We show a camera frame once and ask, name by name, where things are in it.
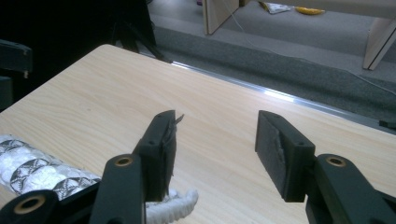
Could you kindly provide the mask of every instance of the gray floor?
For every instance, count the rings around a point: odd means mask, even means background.
[[[171,59],[374,119],[396,119],[396,43],[374,71],[362,69],[374,18],[294,9],[275,15],[257,2],[240,7],[213,35],[204,35],[195,0],[148,5],[158,47]]]

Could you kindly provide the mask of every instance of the patterned cloth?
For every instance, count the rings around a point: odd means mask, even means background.
[[[62,200],[100,181],[100,177],[71,167],[12,135],[0,135],[0,184],[17,195],[52,189]]]

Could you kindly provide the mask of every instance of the brass insert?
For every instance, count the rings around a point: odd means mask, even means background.
[[[117,166],[127,166],[133,162],[132,158],[122,157],[116,161]]]
[[[14,213],[18,215],[31,213],[43,205],[45,201],[46,198],[41,194],[29,197],[15,206]]]
[[[343,159],[338,157],[328,157],[326,158],[326,162],[328,162],[333,166],[338,166],[338,167],[345,167],[347,165]]]

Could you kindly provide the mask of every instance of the wooden table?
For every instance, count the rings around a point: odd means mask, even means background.
[[[1,113],[0,133],[100,175],[169,109],[185,115],[171,188],[200,194],[178,223],[307,223],[304,204],[282,201],[254,151],[261,109],[296,126],[317,155],[354,161],[376,189],[396,196],[395,135],[111,46]],[[0,189],[0,206],[12,197]]]

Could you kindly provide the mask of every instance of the black plastic part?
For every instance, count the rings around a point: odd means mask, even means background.
[[[303,202],[315,145],[278,114],[261,110],[255,150],[285,202]]]
[[[12,80],[0,76],[0,112],[13,104]]]
[[[308,187],[305,212],[308,217],[309,224],[333,224],[332,216],[329,208],[324,201],[323,195],[320,192],[318,183],[314,177],[314,170],[307,171],[308,173]]]
[[[155,116],[133,154],[142,159],[146,201],[160,202],[168,193],[177,150],[175,111]]]
[[[351,161],[322,154],[314,172],[334,223],[396,223],[389,205]]]
[[[393,213],[396,214],[396,198],[381,191],[379,191],[378,193],[385,200],[390,209],[392,209]]]
[[[85,188],[61,201],[60,220],[62,224],[88,223],[100,182]]]
[[[396,120],[380,120],[378,124],[381,127],[396,130]]]
[[[32,72],[32,49],[0,39],[0,68],[23,73]]]
[[[141,166],[131,154],[107,162],[89,223],[146,223]]]
[[[15,198],[0,213],[0,223],[60,223],[58,195],[52,190],[36,190]]]

